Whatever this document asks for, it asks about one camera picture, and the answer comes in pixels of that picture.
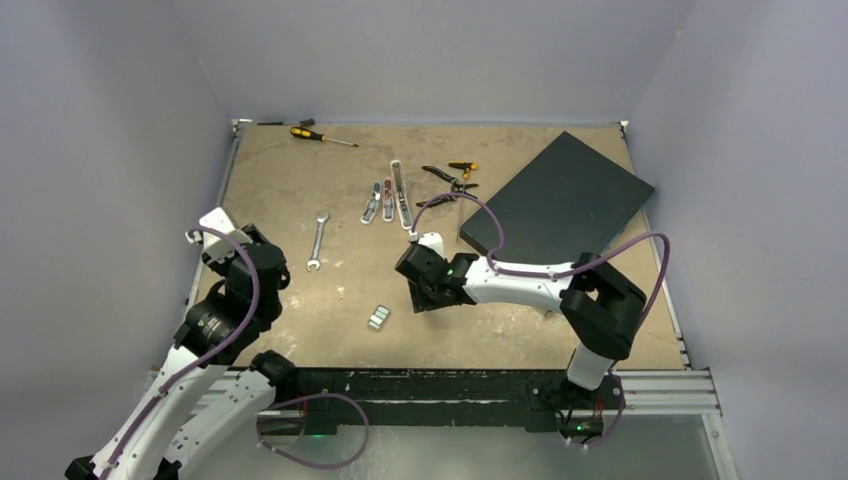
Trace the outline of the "silver staple strip block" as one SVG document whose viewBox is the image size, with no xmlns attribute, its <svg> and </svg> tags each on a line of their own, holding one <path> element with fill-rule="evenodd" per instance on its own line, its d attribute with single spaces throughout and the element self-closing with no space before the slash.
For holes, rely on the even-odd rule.
<svg viewBox="0 0 848 480">
<path fill-rule="evenodd" d="M 378 305 L 370 315 L 367 325 L 375 330 L 381 330 L 386 320 L 391 315 L 391 310 L 385 305 Z"/>
</svg>

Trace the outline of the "red silver stapler insert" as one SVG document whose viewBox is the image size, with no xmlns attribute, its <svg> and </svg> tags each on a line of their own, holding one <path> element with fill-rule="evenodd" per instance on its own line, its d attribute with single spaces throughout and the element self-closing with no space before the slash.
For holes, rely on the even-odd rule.
<svg viewBox="0 0 848 480">
<path fill-rule="evenodd" d="M 384 222 L 392 222 L 395 218 L 392 180 L 386 177 L 383 181 L 382 218 Z"/>
</svg>

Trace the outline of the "silver stapler magazine tray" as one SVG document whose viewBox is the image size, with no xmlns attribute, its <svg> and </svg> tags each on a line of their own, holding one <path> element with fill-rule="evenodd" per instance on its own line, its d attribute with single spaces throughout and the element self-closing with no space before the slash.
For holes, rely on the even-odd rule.
<svg viewBox="0 0 848 480">
<path fill-rule="evenodd" d="M 362 224 L 370 224 L 376 217 L 377 211 L 381 205 L 382 190 L 383 188 L 380 182 L 375 182 L 373 184 L 370 192 L 370 197 L 365 205 L 365 210 L 362 216 L 360 217 L 360 222 Z"/>
</svg>

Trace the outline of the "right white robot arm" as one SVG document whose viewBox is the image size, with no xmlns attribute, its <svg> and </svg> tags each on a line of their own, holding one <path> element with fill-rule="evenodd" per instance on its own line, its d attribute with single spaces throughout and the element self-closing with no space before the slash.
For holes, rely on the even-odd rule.
<svg viewBox="0 0 848 480">
<path fill-rule="evenodd" d="M 518 264 L 474 253 L 447 259 L 419 240 L 395 270 L 407 281 L 416 313 L 490 303 L 561 313 L 578 338 L 561 381 L 564 399 L 576 407 L 596 399 L 610 368 L 630 356 L 648 305 L 638 286 L 590 252 L 573 263 Z"/>
</svg>

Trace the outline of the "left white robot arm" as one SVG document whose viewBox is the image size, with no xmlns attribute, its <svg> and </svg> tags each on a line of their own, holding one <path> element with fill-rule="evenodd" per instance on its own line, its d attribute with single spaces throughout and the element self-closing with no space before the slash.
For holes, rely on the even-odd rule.
<svg viewBox="0 0 848 480">
<path fill-rule="evenodd" d="M 247 383 L 191 413 L 209 388 L 281 315 L 280 291 L 290 283 L 283 251 L 260 230 L 227 220 L 187 233 L 203 246 L 204 263 L 220 276 L 191 307 L 165 363 L 142 400 L 100 451 L 73 460 L 68 479 L 187 479 L 225 438 L 229 428 L 265 404 L 284 409 L 297 399 L 298 382 L 282 371 Z"/>
</svg>

